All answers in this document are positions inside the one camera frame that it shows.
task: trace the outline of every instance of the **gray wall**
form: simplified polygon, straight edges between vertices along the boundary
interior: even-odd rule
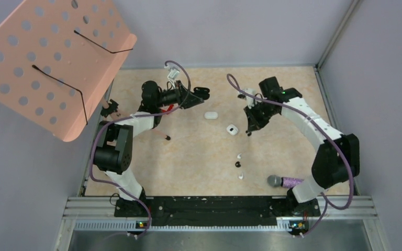
[[[402,0],[364,1],[322,74],[343,131],[360,138],[360,190],[402,250]]]
[[[0,1],[0,23],[20,3]],[[68,196],[76,195],[97,116],[64,143],[0,103],[0,250],[52,250]]]
[[[124,67],[315,64],[350,0],[114,0],[138,36]]]

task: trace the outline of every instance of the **microphone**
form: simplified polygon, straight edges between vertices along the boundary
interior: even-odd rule
[[[280,177],[278,175],[270,175],[267,178],[267,183],[271,187],[293,188],[301,182],[303,182],[302,179]]]

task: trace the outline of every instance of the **purple cable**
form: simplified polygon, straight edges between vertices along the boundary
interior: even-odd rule
[[[185,70],[180,64],[178,64],[177,62],[175,62],[175,61],[173,61],[173,60],[167,60],[167,61],[164,63],[164,65],[167,66],[169,63],[175,64],[176,66],[178,66],[178,67],[184,72],[184,74],[185,74],[186,77],[187,77],[187,89],[190,91],[190,90],[191,90],[190,77],[188,76],[188,73],[186,72],[186,70]],[[181,104],[183,104],[183,103],[186,101],[187,97],[188,97],[188,94],[184,97],[184,100],[181,102]],[[136,118],[144,118],[144,117],[156,117],[156,116],[167,115],[167,114],[170,114],[170,113],[172,113],[172,112],[178,110],[178,109],[180,108],[180,106],[181,106],[181,105],[178,105],[177,107],[173,108],[172,110],[166,111],[166,112],[162,112],[162,113],[147,114],[147,115],[136,115],[135,117],[136,117]],[[117,119],[117,120],[113,120],[113,121],[111,121],[111,122],[105,124],[105,125],[101,128],[101,130],[97,133],[97,135],[96,135],[96,137],[95,137],[95,141],[93,142],[92,153],[91,153],[91,155],[90,155],[90,161],[89,161],[88,168],[90,169],[90,178],[91,178],[93,181],[95,181],[95,182],[101,182],[101,183],[106,183],[106,184],[110,184],[110,185],[113,185],[113,186],[119,188],[119,190],[121,190],[123,193],[127,194],[127,195],[130,196],[133,200],[135,200],[135,201],[137,201],[139,204],[141,204],[141,206],[144,207],[144,209],[147,211],[147,218],[148,218],[148,220],[147,220],[147,225],[146,225],[146,227],[144,228],[144,231],[143,231],[141,234],[138,235],[138,238],[140,238],[140,237],[142,237],[142,236],[147,232],[147,230],[148,230],[149,227],[150,227],[150,224],[152,223],[152,215],[151,215],[151,213],[150,213],[150,210],[147,208],[146,204],[144,204],[144,202],[140,201],[138,198],[136,198],[135,196],[133,196],[132,194],[130,194],[129,192],[127,192],[124,188],[120,187],[117,183],[112,182],[112,181],[97,179],[97,178],[95,178],[95,176],[93,176],[93,159],[95,158],[96,146],[97,146],[97,144],[98,144],[99,138],[101,138],[102,132],[103,132],[104,130],[106,130],[107,127],[109,127],[109,125],[111,125],[111,124],[114,124],[114,123],[119,122],[119,121],[128,120],[128,119],[131,119],[131,118],[132,118],[132,116],[125,117],[125,118],[120,118],[120,119]]]
[[[285,107],[287,109],[290,109],[294,112],[299,113],[300,115],[302,115],[303,117],[305,117],[328,141],[329,143],[333,146],[333,148],[335,148],[335,150],[337,150],[337,153],[340,155],[341,159],[343,160],[344,166],[346,167],[346,170],[348,171],[348,177],[349,177],[349,197],[348,197],[348,201],[346,202],[346,204],[342,207],[338,207],[335,204],[333,204],[332,202],[329,201],[329,199],[327,198],[327,196],[324,193],[321,193],[321,195],[323,196],[323,198],[326,201],[326,205],[325,205],[325,209],[323,210],[323,213],[321,214],[320,218],[318,219],[318,221],[313,225],[313,227],[309,230],[309,232],[311,230],[313,230],[315,228],[315,226],[321,221],[321,219],[324,216],[324,213],[327,210],[327,204],[331,205],[333,208],[337,209],[337,210],[344,210],[349,208],[350,204],[352,203],[352,199],[353,199],[353,194],[354,194],[354,188],[353,188],[353,184],[354,184],[354,180],[353,180],[353,175],[352,175],[352,170],[351,167],[349,165],[348,160],[346,159],[346,156],[343,154],[343,152],[341,151],[341,149],[337,146],[337,144],[324,132],[324,130],[313,120],[311,119],[307,114],[305,114],[304,112],[302,112],[301,110],[296,109],[295,107],[280,103],[280,102],[275,102],[275,101],[271,101],[271,100],[267,100],[267,99],[263,99],[263,98],[259,98],[257,96],[253,96],[250,95],[246,92],[244,92],[243,90],[240,89],[240,86],[238,84],[237,79],[230,73],[228,73],[226,75],[226,79],[229,82],[229,84],[235,88],[237,91],[239,91],[241,94],[246,95],[248,97],[251,97],[255,100],[261,101],[261,102],[266,102],[269,104],[273,104],[273,105],[277,105],[277,106],[281,106],[281,107]]]
[[[283,179],[282,187],[284,188],[293,188],[296,185],[303,182],[303,179],[297,179],[297,178],[282,177],[282,179]]]

